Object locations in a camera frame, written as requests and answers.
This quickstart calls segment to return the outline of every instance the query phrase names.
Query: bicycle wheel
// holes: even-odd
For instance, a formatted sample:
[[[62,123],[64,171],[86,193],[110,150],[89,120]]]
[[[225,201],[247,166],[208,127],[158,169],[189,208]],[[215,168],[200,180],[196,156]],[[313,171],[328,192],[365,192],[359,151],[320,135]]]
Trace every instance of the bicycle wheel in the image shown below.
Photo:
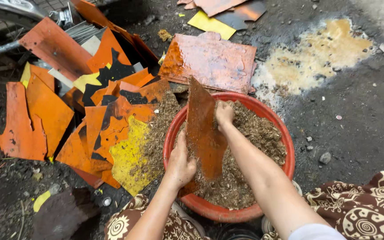
[[[37,20],[0,9],[0,46],[20,39],[37,23]],[[0,56],[0,83],[19,77],[16,66],[25,52],[25,49],[18,48]]]

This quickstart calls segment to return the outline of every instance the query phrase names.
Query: person's right hand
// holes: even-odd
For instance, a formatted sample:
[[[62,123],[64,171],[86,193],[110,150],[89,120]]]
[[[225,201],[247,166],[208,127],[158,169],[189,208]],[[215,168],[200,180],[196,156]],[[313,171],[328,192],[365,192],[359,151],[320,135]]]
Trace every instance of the person's right hand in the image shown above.
[[[233,108],[224,101],[217,101],[216,120],[219,131],[223,132],[223,127],[227,124],[232,124],[235,112]]]

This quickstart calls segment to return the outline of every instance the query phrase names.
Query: dirt ground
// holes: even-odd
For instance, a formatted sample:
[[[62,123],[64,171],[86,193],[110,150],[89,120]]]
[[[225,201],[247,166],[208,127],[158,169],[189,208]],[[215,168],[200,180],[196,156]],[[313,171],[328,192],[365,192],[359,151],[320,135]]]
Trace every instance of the dirt ground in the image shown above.
[[[377,44],[384,43],[384,0],[267,0],[267,12],[248,30],[238,31],[232,42],[257,46],[257,56],[267,58],[270,49],[277,43],[294,45],[303,31],[317,25],[323,19],[349,18]],[[175,0],[126,0],[101,7],[110,21],[131,33],[139,34],[157,56],[167,52],[169,42],[162,42],[157,32],[166,29],[169,33],[198,35],[202,33],[187,25],[197,12],[184,10]],[[150,15],[155,20],[145,24]],[[384,53],[371,55],[353,68],[345,68],[332,78],[327,78],[319,87],[304,90],[298,95],[288,95],[277,107],[295,146],[296,169],[294,180],[307,192],[318,185],[340,180],[354,184],[367,183],[370,178],[384,170]],[[0,131],[4,126],[5,91],[0,86]],[[332,160],[321,164],[320,156],[330,152]],[[21,239],[32,235],[33,210],[31,198],[45,192],[52,184],[61,189],[87,186],[68,167],[55,163],[35,163],[19,159],[0,160],[0,239],[9,239],[19,234],[21,226],[20,201],[26,204],[25,226]],[[39,167],[44,174],[40,182],[32,177],[32,168]],[[145,190],[152,195],[158,182]],[[110,196],[123,206],[131,196],[123,189],[115,190],[103,185],[102,196],[93,200],[101,206],[101,200]],[[99,225],[90,233],[89,239],[104,239],[103,227],[110,215],[118,211],[114,204],[102,207]],[[204,224],[210,236],[220,224],[194,215]]]

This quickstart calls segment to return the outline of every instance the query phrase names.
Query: person's left hand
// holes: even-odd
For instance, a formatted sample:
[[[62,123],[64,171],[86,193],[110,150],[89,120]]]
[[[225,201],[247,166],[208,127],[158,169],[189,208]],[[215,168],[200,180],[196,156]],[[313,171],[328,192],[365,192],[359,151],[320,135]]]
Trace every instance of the person's left hand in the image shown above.
[[[177,145],[171,151],[164,178],[167,178],[168,183],[174,188],[174,190],[178,191],[192,180],[195,172],[196,159],[188,158],[186,134],[183,130],[179,133]]]

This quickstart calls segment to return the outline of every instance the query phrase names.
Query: white sleeve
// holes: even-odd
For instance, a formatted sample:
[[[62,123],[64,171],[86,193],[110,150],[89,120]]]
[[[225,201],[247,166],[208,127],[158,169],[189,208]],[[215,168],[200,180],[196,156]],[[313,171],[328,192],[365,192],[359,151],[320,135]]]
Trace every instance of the white sleeve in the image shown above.
[[[345,238],[332,227],[313,223],[298,228],[288,240],[345,240]]]

